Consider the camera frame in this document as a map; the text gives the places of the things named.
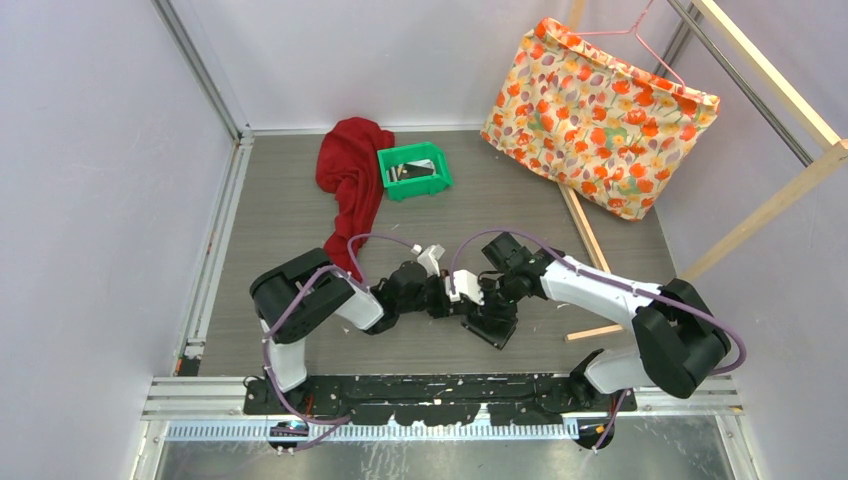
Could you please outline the green plastic bin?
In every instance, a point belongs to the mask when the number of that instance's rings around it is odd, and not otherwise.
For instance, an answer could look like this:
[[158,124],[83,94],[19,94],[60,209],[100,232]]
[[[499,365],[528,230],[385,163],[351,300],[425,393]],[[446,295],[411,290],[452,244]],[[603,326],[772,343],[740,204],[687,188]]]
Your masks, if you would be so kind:
[[436,195],[454,185],[445,152],[431,142],[378,150],[377,159],[392,201]]

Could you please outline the black credit card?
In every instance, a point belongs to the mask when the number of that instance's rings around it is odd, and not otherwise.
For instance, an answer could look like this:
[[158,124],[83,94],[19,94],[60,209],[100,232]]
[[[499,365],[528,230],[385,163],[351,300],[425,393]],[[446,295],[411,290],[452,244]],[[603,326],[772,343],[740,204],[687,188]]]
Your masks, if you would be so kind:
[[408,180],[431,176],[434,173],[435,169],[431,165],[403,164],[397,168],[397,179]]

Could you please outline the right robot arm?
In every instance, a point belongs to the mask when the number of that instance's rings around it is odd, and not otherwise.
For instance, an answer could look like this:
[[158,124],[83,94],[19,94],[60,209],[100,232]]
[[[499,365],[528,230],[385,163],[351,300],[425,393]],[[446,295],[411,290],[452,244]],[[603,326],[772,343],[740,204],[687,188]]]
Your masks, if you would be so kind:
[[665,285],[614,275],[540,244],[532,252],[521,233],[494,230],[481,252],[499,277],[490,294],[497,306],[537,297],[578,306],[619,325],[634,338],[627,350],[591,353],[569,375],[571,397],[596,410],[611,394],[655,386],[676,398],[690,397],[712,375],[741,366],[744,342],[715,318],[692,284]]

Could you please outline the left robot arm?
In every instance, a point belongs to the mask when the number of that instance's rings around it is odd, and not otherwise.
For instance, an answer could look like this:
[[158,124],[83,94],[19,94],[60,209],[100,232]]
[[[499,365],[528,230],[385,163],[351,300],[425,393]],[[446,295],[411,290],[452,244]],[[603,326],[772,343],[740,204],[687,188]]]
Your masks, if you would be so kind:
[[307,398],[306,338],[332,316],[368,335],[393,328],[401,315],[433,318],[465,314],[468,304],[450,296],[437,268],[406,261],[371,287],[314,248],[260,275],[249,287],[263,329],[263,358],[271,383],[268,400],[280,412],[298,412]]

